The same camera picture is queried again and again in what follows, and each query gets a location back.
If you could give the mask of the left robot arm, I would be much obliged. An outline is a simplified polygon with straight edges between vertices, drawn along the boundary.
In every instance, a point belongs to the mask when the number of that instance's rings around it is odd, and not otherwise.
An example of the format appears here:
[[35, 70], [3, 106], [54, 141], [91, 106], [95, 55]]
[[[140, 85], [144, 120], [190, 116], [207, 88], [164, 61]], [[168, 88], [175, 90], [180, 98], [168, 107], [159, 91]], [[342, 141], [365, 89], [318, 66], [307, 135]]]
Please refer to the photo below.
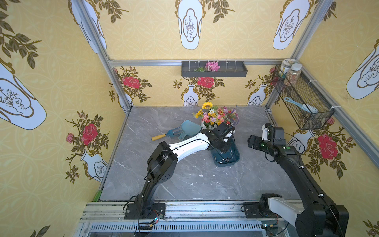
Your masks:
[[174, 144], [161, 142], [148, 159], [145, 184], [140, 194], [133, 196], [124, 208], [124, 218], [147, 219], [154, 209], [164, 208], [155, 204], [154, 194], [160, 184], [169, 180], [177, 163], [182, 159], [209, 147], [226, 152], [232, 145], [235, 128], [222, 122], [214, 129], [202, 129], [197, 135]]

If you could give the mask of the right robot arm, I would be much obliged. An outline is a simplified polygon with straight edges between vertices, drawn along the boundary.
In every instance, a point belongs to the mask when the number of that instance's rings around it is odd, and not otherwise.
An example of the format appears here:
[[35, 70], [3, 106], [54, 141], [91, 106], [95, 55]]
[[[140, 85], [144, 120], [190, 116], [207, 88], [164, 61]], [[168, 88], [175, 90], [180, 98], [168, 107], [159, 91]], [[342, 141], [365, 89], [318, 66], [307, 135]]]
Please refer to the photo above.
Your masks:
[[266, 123], [262, 136], [250, 136], [248, 147], [273, 157], [292, 181], [303, 203], [297, 208], [276, 194], [262, 194], [259, 210], [263, 215], [277, 214], [295, 227], [300, 237], [343, 237], [349, 213], [321, 189], [305, 167], [301, 154], [289, 146], [284, 129]]

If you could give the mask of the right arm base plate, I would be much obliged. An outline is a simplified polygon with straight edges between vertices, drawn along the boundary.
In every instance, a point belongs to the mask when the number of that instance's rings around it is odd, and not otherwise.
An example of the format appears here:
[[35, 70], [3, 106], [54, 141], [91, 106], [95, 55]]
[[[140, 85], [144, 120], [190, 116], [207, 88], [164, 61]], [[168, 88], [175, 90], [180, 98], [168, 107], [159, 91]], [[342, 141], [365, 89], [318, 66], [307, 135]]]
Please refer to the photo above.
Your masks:
[[267, 204], [260, 204], [259, 202], [245, 202], [240, 210], [246, 218], [276, 218]]

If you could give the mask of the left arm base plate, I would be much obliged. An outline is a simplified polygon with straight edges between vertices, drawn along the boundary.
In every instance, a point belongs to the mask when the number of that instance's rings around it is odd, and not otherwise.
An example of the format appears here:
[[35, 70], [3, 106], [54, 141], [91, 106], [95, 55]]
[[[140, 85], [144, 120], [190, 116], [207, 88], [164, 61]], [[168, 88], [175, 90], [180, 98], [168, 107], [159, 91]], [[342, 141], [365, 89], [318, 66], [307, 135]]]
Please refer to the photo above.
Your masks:
[[155, 202], [147, 207], [141, 207], [136, 203], [126, 203], [122, 209], [124, 219], [126, 220], [142, 220], [154, 219], [156, 217], [165, 217], [166, 204], [163, 202]]

